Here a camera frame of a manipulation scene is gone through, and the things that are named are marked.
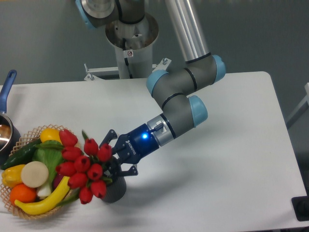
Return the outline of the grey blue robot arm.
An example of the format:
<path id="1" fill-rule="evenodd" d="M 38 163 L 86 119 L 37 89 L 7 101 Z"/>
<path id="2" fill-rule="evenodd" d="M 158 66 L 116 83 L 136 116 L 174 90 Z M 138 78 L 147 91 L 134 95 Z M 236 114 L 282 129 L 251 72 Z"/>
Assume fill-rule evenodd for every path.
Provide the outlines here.
<path id="1" fill-rule="evenodd" d="M 145 11 L 142 0 L 78 0 L 80 15 L 89 28 L 105 27 L 114 47 L 121 79 L 146 78 L 146 86 L 162 113 L 129 133 L 109 131 L 104 144 L 116 140 L 113 159 L 104 166 L 111 179 L 137 175 L 137 163 L 197 127 L 208 117 L 195 92 L 225 76 L 225 64 L 206 44 L 190 0 L 165 2 L 186 67 L 168 73 L 163 65 L 153 68 L 153 44 L 158 24 Z"/>

